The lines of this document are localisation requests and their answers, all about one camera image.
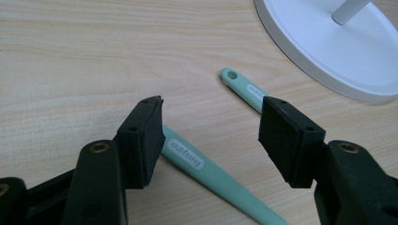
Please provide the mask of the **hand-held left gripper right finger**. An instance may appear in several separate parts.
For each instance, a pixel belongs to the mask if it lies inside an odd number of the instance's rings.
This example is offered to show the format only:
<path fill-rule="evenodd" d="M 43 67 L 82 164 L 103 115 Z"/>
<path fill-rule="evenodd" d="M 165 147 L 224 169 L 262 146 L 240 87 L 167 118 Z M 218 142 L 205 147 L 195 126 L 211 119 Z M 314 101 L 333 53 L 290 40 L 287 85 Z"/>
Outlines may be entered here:
<path fill-rule="evenodd" d="M 325 136 L 290 103 L 263 98 L 258 141 L 291 188 L 316 184 L 322 225 L 398 225 L 398 179 L 362 146 Z"/>

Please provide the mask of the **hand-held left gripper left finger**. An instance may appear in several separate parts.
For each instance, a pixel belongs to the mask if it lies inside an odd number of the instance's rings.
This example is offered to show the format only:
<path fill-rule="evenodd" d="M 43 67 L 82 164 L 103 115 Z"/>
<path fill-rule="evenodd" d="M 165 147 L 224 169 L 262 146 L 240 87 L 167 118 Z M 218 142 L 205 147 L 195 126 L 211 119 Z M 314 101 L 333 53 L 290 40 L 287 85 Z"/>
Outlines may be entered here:
<path fill-rule="evenodd" d="M 126 191 L 149 185 L 165 142 L 162 103 L 139 101 L 113 139 L 81 150 L 61 225 L 128 224 Z"/>

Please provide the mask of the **teal handled spatula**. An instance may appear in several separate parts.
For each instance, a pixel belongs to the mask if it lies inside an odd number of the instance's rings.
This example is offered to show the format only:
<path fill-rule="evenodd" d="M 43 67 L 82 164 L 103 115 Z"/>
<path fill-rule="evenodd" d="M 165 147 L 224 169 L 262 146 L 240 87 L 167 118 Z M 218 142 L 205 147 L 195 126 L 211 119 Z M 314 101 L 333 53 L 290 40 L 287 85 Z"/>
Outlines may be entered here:
<path fill-rule="evenodd" d="M 252 106 L 258 113 L 262 112 L 263 98 L 267 93 L 239 72 L 225 67 L 221 70 L 222 82 Z"/>
<path fill-rule="evenodd" d="M 164 126 L 161 154 L 180 170 L 232 204 L 261 225 L 288 225 L 287 221 L 257 199 L 221 167 L 169 127 Z"/>

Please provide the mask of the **white utensil rack stand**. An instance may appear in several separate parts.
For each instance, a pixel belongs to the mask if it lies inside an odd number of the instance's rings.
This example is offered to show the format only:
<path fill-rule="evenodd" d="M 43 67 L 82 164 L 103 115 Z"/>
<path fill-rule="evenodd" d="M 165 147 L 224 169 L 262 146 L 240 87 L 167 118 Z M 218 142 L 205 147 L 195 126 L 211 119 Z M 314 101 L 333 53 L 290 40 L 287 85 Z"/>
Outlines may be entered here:
<path fill-rule="evenodd" d="M 398 30 L 371 2 L 344 24 L 332 14 L 346 0 L 254 0 L 265 29 L 310 77 L 349 98 L 398 98 Z"/>

